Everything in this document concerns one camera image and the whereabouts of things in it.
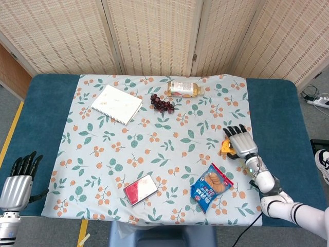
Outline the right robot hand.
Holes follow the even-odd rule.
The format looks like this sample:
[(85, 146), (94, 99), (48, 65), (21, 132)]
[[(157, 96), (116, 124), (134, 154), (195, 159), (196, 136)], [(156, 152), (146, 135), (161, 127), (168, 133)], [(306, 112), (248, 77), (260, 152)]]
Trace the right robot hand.
[(223, 131), (235, 150), (235, 154), (227, 153), (230, 159), (242, 158), (248, 160), (250, 157), (257, 155), (258, 147), (244, 125), (228, 126), (223, 128)]

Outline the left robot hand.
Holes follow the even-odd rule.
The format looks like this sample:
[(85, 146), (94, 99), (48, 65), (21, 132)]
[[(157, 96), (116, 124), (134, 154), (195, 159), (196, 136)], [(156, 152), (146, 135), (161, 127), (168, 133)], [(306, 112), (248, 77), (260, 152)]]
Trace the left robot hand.
[(42, 155), (37, 156), (36, 151), (25, 157), (19, 157), (6, 178), (1, 193), (1, 210), (4, 212), (20, 212), (24, 210), (29, 203), (38, 201), (49, 192), (45, 189), (38, 195), (31, 195), (33, 182)]

